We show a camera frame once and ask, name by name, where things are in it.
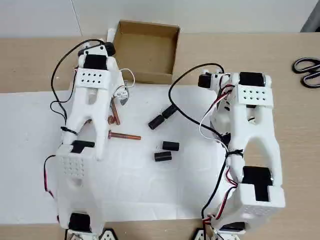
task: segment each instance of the cable tie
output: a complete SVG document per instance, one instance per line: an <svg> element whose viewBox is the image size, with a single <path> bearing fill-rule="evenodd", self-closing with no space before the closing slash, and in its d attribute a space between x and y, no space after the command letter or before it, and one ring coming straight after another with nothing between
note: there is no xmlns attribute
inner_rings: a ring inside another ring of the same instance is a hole
<svg viewBox="0 0 320 240"><path fill-rule="evenodd" d="M229 157L230 155L239 155L241 156L242 158L244 157L244 150L243 149L236 149L234 151L229 151L225 154L225 157Z"/></svg>
<svg viewBox="0 0 320 240"><path fill-rule="evenodd" d="M67 128L66 126L62 126L62 127L60 127L60 128L61 128L61 130L64 131L64 132L69 132L69 133L72 133L72 134L78 136L78 133L76 133L75 131Z"/></svg>

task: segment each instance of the scissors handle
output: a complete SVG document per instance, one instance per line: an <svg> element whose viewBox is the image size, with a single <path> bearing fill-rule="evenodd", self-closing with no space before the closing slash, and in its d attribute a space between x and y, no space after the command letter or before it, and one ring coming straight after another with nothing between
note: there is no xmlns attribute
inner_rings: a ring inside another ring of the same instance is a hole
<svg viewBox="0 0 320 240"><path fill-rule="evenodd" d="M298 64L303 63L303 62L313 63L313 65L312 66L307 66L307 67L304 67L304 68L298 68ZM315 58L315 57L302 57L302 58L299 58L297 61L295 61L292 64L292 71L295 74L316 72L317 69L320 69L320 59L319 58Z"/></svg>
<svg viewBox="0 0 320 240"><path fill-rule="evenodd" d="M300 82L306 88L317 89L317 88L320 88L320 83L318 83L318 84L310 84L309 80L310 79L314 79L314 78L319 77L319 76L320 76L320 71L315 71L315 72L313 72L313 73L311 73L309 75L306 75L303 78L301 78Z"/></svg>

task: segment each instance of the white wire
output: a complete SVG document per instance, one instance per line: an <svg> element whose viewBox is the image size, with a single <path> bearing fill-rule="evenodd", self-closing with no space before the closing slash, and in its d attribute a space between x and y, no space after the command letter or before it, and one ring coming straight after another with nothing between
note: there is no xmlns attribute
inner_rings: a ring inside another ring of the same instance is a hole
<svg viewBox="0 0 320 240"><path fill-rule="evenodd" d="M124 70L130 72L131 75L132 75L132 77L133 77L133 83L132 83L130 86L125 86L125 87L126 87L126 88L132 88L132 87L135 85L135 83L136 83L136 77L135 77L134 73L133 73L129 68L122 68L122 69L120 69L119 71L122 72L122 71L124 71Z"/></svg>
<svg viewBox="0 0 320 240"><path fill-rule="evenodd" d="M200 134L201 134L202 137L204 137L204 138L206 138L206 139L210 139L210 140L215 140L217 143L222 144L222 146L225 148L225 150L226 150L227 152L229 152L228 147L227 147L222 141L220 141L219 139L217 139L217 138L215 138L215 137L205 136L205 135L202 133L202 131L201 131L201 129L202 129L201 125L202 125L202 123L204 122L205 118L211 113L211 111L212 111L213 109L215 109L215 106L216 106L222 99L226 98L227 96L228 96L228 94L226 94L224 97L220 98L220 99L207 111L207 113L203 116L203 118L201 119L200 124L199 124L199 132L200 132Z"/></svg>

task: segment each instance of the white wall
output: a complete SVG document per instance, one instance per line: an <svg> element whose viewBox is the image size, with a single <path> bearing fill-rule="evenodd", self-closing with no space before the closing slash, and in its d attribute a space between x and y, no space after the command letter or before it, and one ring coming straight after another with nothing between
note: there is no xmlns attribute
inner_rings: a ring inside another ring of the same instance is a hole
<svg viewBox="0 0 320 240"><path fill-rule="evenodd" d="M101 35L119 19L175 24L184 32L299 32L317 1L1 0L0 37Z"/></svg>
<svg viewBox="0 0 320 240"><path fill-rule="evenodd" d="M81 36L71 0L0 0L0 37Z"/></svg>

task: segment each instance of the copper pipe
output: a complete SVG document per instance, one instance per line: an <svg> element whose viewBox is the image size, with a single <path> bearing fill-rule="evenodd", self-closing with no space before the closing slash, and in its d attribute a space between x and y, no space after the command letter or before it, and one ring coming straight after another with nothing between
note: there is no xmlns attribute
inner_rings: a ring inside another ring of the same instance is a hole
<svg viewBox="0 0 320 240"><path fill-rule="evenodd" d="M113 98L111 99L111 109L112 109L112 113L113 113L113 116L114 116L114 119L115 119L115 124L120 125L120 118L119 118L119 115L118 115L118 112L117 112L117 108L116 108L116 105L115 105L115 101L114 101Z"/></svg>
<svg viewBox="0 0 320 240"><path fill-rule="evenodd" d="M111 130L109 130L108 138L109 139L110 138L119 138L119 139L141 140L141 136L117 133L117 132L112 132Z"/></svg>
<svg viewBox="0 0 320 240"><path fill-rule="evenodd" d="M108 124L114 124L115 121L116 121L116 119L115 119L114 116L111 116L111 115L110 115L110 116L108 117Z"/></svg>

